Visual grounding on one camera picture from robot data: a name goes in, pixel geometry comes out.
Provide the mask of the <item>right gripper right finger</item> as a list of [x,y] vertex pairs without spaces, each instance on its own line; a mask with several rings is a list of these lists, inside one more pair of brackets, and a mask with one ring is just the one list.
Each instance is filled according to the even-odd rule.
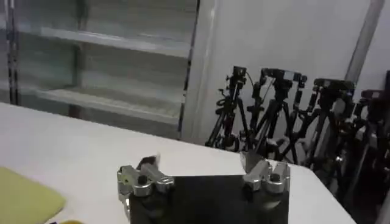
[[249,152],[241,152],[240,160],[245,174],[243,183],[251,192],[264,190],[270,194],[283,194],[290,189],[291,169],[287,163],[270,161]]

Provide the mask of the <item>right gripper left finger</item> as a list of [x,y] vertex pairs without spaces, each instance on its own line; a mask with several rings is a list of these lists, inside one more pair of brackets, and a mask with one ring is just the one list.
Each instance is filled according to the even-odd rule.
[[130,212],[130,197],[146,199],[154,193],[168,195],[175,188],[175,178],[159,169],[160,154],[146,156],[136,167],[119,167],[117,177],[118,199],[126,213]]

